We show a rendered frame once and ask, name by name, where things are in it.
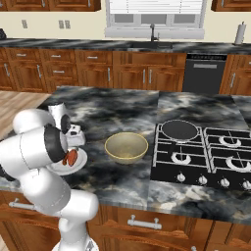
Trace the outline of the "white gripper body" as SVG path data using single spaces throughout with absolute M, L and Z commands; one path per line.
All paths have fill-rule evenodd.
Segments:
M 72 134 L 71 132 L 67 133 L 66 137 L 67 137 L 69 147 L 75 147 L 75 146 L 80 146 L 80 145 L 85 144 L 85 136 L 82 131 L 77 134 Z

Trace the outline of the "reddish orange sweet potato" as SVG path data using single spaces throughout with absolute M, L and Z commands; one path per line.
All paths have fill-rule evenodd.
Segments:
M 65 165 L 69 165 L 70 167 L 72 167 L 77 159 L 77 151 L 75 149 L 72 149 L 70 151 L 67 152 L 65 158 L 62 160 L 62 164 Z

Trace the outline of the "white round plate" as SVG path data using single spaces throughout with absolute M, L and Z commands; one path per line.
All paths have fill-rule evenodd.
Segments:
M 76 173 L 82 169 L 87 162 L 87 154 L 84 150 L 77 148 L 76 152 L 77 158 L 72 166 L 69 164 L 63 165 L 62 162 L 58 162 L 47 165 L 47 169 L 59 176 L 67 176 Z

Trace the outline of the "yellow beige bowl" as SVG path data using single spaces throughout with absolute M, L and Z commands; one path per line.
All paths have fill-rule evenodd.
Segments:
M 120 132 L 110 136 L 105 142 L 105 151 L 116 163 L 133 164 L 144 157 L 149 144 L 140 134 Z

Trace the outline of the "long brown base cupboard run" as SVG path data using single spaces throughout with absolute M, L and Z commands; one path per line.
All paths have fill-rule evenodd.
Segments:
M 186 55 L 0 48 L 0 90 L 52 93 L 62 85 L 181 91 Z

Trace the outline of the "brown wooden drawer front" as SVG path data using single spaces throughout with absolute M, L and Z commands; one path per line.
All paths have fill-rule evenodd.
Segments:
M 162 228 L 129 226 L 131 215 L 144 222 L 158 218 Z M 102 205 L 100 224 L 105 251 L 204 251 L 212 221 Z
M 16 198 L 20 203 L 30 205 L 21 193 L 0 190 L 0 220 L 58 229 L 59 219 L 56 217 L 46 216 L 30 209 L 10 207 L 9 203 L 14 202 Z

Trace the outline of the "black round frying pan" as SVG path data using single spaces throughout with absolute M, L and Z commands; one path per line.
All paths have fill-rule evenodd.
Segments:
M 161 131 L 171 142 L 168 157 L 171 158 L 178 143 L 185 143 L 194 139 L 198 134 L 198 128 L 187 121 L 171 120 L 161 125 Z

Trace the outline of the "dark sink basin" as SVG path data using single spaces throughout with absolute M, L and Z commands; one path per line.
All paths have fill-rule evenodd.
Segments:
M 173 49 L 173 44 L 171 42 L 150 42 L 150 41 L 134 41 L 128 46 L 129 49 L 138 50 L 167 50 Z

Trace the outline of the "black gas hob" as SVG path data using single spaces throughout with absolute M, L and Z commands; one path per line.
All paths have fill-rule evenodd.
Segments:
M 197 136 L 178 143 L 169 158 L 172 142 L 163 135 L 161 125 L 155 129 L 152 180 L 251 191 L 242 186 L 244 180 L 251 183 L 250 130 L 196 126 Z M 184 182 L 177 180 L 179 174 L 185 176 Z M 199 182 L 200 176 L 207 179 L 206 184 Z M 229 187 L 221 186 L 223 178 L 229 181 Z

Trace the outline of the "dark sink tap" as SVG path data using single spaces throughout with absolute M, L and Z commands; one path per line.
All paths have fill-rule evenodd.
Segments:
M 156 37 L 154 33 L 155 25 L 151 24 L 150 28 L 151 28 L 151 42 L 159 41 L 159 35 Z

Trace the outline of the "black dishwasher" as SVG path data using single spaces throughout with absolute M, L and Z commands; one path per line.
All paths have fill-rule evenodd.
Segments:
M 218 94 L 227 55 L 188 54 L 186 56 L 183 92 Z

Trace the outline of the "white window with blind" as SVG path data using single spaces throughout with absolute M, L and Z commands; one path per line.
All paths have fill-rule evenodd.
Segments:
M 106 37 L 203 39 L 207 0 L 106 0 Z

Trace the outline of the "short brown base cupboard run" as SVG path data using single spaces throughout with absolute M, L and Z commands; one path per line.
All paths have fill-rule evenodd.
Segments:
M 251 96 L 251 55 L 228 55 L 220 94 Z

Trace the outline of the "white paper towel roll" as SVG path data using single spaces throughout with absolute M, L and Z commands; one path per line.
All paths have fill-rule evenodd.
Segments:
M 239 44 L 243 43 L 245 29 L 246 29 L 246 24 L 245 23 L 241 23 L 238 26 L 236 36 L 235 36 L 235 40 L 234 40 L 234 45 L 239 45 Z

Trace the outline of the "wide brown wall cupboard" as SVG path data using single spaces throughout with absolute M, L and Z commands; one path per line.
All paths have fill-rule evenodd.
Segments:
M 0 12 L 96 12 L 101 0 L 0 0 Z

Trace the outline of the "narrow brown wall cupboard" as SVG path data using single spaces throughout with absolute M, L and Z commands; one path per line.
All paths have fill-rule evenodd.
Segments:
M 251 0 L 212 0 L 214 12 L 251 12 Z

